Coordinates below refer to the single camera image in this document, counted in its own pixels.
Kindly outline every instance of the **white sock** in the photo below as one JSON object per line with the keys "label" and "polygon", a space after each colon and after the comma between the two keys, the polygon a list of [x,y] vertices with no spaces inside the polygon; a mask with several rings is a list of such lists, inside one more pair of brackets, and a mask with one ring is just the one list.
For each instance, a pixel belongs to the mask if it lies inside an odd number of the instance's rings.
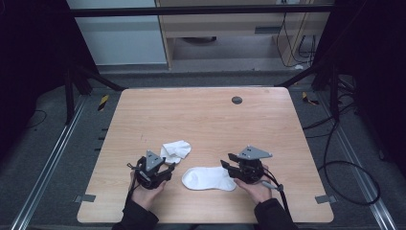
{"label": "white sock", "polygon": [[219,189],[232,191],[236,183],[222,167],[195,167],[188,169],[182,176],[182,183],[191,190]]}

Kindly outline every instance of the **floor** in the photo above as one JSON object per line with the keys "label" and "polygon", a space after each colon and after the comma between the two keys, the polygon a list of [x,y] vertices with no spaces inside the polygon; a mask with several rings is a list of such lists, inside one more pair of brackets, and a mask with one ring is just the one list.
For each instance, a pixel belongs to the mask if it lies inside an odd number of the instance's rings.
{"label": "floor", "polygon": [[[304,57],[303,61],[299,66],[285,67],[272,39],[265,35],[218,37],[217,41],[203,43],[178,39],[170,70],[140,70],[132,74],[108,73],[104,76],[127,87],[274,85],[306,68],[307,58]],[[351,81],[351,77],[342,78]],[[311,77],[308,77],[289,88],[303,127],[329,116],[328,89],[313,92],[310,83]],[[94,91],[91,96],[76,97],[76,104],[82,104],[82,107],[72,130],[66,130],[64,125],[63,88],[57,88],[38,99],[37,112],[12,148],[13,158],[2,166],[0,229],[10,229],[16,220],[23,219],[18,215],[26,216],[29,221],[23,224],[31,229],[108,229],[111,226],[79,223],[76,220],[79,203],[73,201],[85,192],[102,147],[105,129],[120,98],[120,92],[93,81],[92,84]],[[304,102],[303,92],[310,100],[320,104]],[[109,101],[100,112],[97,107],[106,94]],[[341,107],[352,103],[350,97],[343,97],[341,101]],[[362,118],[357,115],[356,105],[343,111],[340,119],[340,126],[330,141],[327,160],[347,160],[362,165],[379,183],[381,198],[374,205],[355,205],[337,195],[321,172],[327,195],[338,199],[331,203],[335,219],[327,224],[299,225],[315,229],[406,229],[406,203],[403,198],[406,196],[405,178],[395,164],[379,159],[379,149]],[[323,165],[326,134],[331,127],[332,122],[326,122],[304,132],[318,167]],[[58,141],[61,133],[68,133],[67,143]],[[53,154],[56,150],[60,150],[57,156]],[[371,200],[376,196],[370,179],[353,167],[334,165],[328,168],[328,175],[333,185],[345,196],[361,201],[365,201],[365,197]],[[24,207],[27,203],[32,204],[31,212],[21,212],[30,208]],[[160,227],[176,229],[175,226]]]}

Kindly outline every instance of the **black pole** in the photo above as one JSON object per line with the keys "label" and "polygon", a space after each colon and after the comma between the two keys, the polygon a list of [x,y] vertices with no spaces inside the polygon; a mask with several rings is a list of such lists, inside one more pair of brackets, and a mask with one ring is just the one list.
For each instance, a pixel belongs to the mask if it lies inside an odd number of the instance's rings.
{"label": "black pole", "polygon": [[158,7],[158,8],[119,8],[119,9],[80,9],[69,11],[49,11],[55,15],[74,17],[107,16],[146,16],[181,14],[225,14],[225,13],[272,13],[272,12],[332,12],[353,10],[352,6],[334,4],[307,5],[247,5],[247,6],[198,6],[198,7]]}

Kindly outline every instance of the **white cabinet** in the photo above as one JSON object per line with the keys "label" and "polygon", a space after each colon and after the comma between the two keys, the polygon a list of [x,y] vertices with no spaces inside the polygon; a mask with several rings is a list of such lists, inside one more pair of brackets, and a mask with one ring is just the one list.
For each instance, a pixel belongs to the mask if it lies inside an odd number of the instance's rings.
{"label": "white cabinet", "polygon": [[[67,0],[71,9],[155,7],[153,0]],[[167,64],[157,16],[78,17],[98,66]]]}

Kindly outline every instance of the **black curtain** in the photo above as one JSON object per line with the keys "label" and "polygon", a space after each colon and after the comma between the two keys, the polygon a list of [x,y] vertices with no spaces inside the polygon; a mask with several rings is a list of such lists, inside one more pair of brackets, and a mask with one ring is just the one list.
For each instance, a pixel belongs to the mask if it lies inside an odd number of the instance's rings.
{"label": "black curtain", "polygon": [[[337,1],[362,6],[364,0]],[[364,9],[332,13],[316,61],[354,16],[337,50],[340,74],[356,81],[356,101],[376,143],[406,175],[406,17],[404,0],[367,0]]]}
{"label": "black curtain", "polygon": [[75,18],[52,10],[69,6],[65,0],[0,0],[2,161],[34,114],[36,99],[63,85],[69,66],[99,73]]}

